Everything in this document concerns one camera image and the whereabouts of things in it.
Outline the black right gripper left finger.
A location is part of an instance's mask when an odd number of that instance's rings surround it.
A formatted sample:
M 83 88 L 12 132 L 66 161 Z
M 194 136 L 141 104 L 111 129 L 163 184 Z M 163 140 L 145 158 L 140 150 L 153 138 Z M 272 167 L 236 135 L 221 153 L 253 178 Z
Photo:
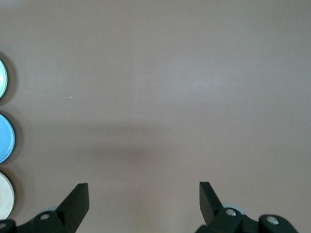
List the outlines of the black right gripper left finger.
M 44 211 L 17 227 L 18 233 L 74 233 L 89 210 L 88 184 L 79 183 L 54 211 Z

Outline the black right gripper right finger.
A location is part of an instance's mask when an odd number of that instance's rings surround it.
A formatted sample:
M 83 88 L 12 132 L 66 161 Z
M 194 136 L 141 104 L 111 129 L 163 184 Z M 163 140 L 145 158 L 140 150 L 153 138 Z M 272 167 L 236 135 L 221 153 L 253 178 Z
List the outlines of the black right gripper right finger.
M 285 218 L 277 215 L 261 215 L 257 221 L 236 208 L 224 207 L 209 182 L 200 182 L 200 210 L 205 225 L 201 233 L 297 233 L 297 229 Z

